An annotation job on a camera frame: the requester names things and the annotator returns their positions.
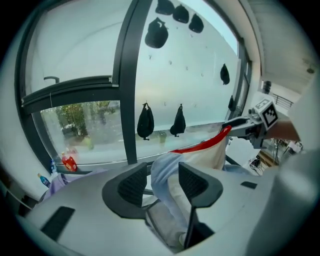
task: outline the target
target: bottle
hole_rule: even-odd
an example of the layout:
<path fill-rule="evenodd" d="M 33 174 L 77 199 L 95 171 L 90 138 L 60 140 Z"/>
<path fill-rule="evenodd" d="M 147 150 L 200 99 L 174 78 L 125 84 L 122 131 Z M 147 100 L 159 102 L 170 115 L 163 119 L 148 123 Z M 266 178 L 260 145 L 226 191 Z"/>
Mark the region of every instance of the bottle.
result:
<path fill-rule="evenodd" d="M 46 177 L 43 177 L 40 173 L 38 173 L 38 177 L 40 178 L 42 184 L 50 188 L 50 181 Z"/>
<path fill-rule="evenodd" d="M 62 152 L 62 163 L 68 169 L 68 171 L 77 171 L 76 161 L 72 158 L 72 156 L 66 157 L 65 152 Z"/>
<path fill-rule="evenodd" d="M 57 172 L 57 165 L 56 165 L 55 161 L 53 161 L 52 159 L 50 161 L 50 166 L 51 166 L 51 172 L 53 174 L 56 173 Z"/>

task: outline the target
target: blue bottle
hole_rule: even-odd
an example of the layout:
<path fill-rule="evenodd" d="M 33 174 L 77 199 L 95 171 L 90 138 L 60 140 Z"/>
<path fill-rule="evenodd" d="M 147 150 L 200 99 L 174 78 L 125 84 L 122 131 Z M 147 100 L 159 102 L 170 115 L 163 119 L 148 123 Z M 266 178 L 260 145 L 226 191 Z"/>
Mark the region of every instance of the blue bottle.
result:
<path fill-rule="evenodd" d="M 50 166 L 51 166 L 51 173 L 56 173 L 57 172 L 57 165 L 56 165 L 56 163 L 55 163 L 55 161 L 53 161 L 52 159 L 51 159 L 51 161 L 50 161 Z"/>
<path fill-rule="evenodd" d="M 43 177 L 40 173 L 38 173 L 38 177 L 45 186 L 50 188 L 50 181 L 46 177 Z"/>

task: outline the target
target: red trim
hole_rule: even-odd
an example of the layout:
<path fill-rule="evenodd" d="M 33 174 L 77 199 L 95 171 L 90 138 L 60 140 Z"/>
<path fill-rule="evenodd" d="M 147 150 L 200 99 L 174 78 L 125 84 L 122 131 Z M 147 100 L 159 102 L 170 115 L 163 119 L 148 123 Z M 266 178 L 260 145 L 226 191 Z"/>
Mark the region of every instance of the red trim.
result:
<path fill-rule="evenodd" d="M 189 153 L 189 152 L 194 152 L 194 151 L 199 151 L 199 150 L 206 150 L 216 144 L 218 144 L 220 141 L 222 141 L 230 132 L 232 129 L 231 125 L 228 125 L 226 128 L 224 128 L 217 136 L 202 142 L 194 147 L 189 147 L 186 149 L 176 149 L 173 151 L 170 151 L 172 153 L 178 153 L 178 154 L 183 154 L 183 153 Z"/>

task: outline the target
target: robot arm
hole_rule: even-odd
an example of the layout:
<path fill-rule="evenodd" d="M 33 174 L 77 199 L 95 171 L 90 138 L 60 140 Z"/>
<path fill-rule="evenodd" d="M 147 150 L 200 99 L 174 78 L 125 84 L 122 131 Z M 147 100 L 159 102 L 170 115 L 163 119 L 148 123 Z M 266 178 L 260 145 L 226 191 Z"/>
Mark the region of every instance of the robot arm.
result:
<path fill-rule="evenodd" d="M 264 98 L 250 108 L 248 116 L 226 121 L 222 128 L 231 126 L 228 136 L 250 140 L 254 149 L 261 149 L 267 131 L 276 124 L 278 115 L 272 100 Z"/>

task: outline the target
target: purple cloth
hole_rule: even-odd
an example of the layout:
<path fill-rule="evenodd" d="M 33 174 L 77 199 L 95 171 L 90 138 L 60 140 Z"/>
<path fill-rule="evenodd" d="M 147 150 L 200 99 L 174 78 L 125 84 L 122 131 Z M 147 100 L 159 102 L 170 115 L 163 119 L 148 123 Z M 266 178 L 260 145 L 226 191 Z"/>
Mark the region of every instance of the purple cloth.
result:
<path fill-rule="evenodd" d="M 77 174 L 76 176 L 70 176 L 68 174 L 59 173 L 58 176 L 52 180 L 50 188 L 45 192 L 42 201 L 51 197 L 53 194 L 55 194 L 57 191 L 59 191 L 60 189 L 68 185 L 70 182 L 73 182 L 75 180 L 78 180 L 87 176 L 99 174 L 105 171 L 107 171 L 107 169 L 98 169 L 88 174 Z"/>

